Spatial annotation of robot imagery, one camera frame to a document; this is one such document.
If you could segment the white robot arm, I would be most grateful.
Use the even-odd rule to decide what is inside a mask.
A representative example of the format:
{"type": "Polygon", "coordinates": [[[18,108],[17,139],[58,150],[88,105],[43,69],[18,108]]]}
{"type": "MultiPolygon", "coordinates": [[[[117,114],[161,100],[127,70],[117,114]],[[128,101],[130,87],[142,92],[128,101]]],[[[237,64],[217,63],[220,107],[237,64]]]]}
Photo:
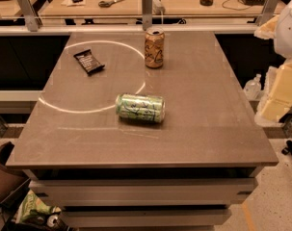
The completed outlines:
{"type": "Polygon", "coordinates": [[[278,122],[292,107],[292,0],[277,15],[258,27],[254,35],[260,39],[272,39],[275,52],[285,62],[269,78],[269,90],[258,105],[258,114],[267,120],[278,122]]]}

